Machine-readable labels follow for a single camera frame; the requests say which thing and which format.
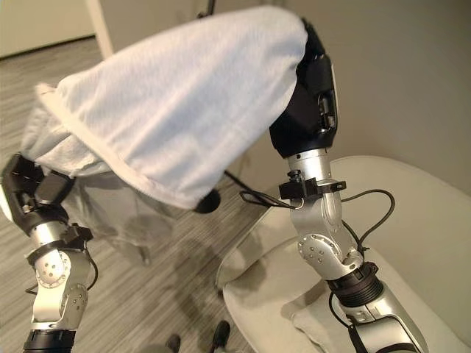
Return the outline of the robot right black hand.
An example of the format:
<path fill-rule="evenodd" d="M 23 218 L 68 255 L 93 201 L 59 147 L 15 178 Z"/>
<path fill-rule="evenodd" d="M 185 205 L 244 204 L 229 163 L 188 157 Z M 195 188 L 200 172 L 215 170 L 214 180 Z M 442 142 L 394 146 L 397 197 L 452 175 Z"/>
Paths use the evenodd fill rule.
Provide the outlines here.
<path fill-rule="evenodd" d="M 297 81 L 287 108 L 270 126 L 272 145 L 283 158 L 314 149 L 329 149 L 338 128 L 336 83 L 332 62 L 314 27 L 297 65 Z"/>

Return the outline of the robot left black hand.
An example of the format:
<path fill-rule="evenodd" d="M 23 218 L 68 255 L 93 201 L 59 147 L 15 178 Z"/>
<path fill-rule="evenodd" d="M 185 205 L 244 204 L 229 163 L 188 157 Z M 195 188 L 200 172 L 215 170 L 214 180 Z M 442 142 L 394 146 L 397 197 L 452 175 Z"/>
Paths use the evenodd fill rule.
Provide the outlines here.
<path fill-rule="evenodd" d="M 19 153 L 11 156 L 1 172 L 1 186 L 13 223 L 26 234 L 51 221 L 68 222 L 61 203 L 73 185 L 72 178 L 57 171 L 45 174 L 39 165 Z"/>

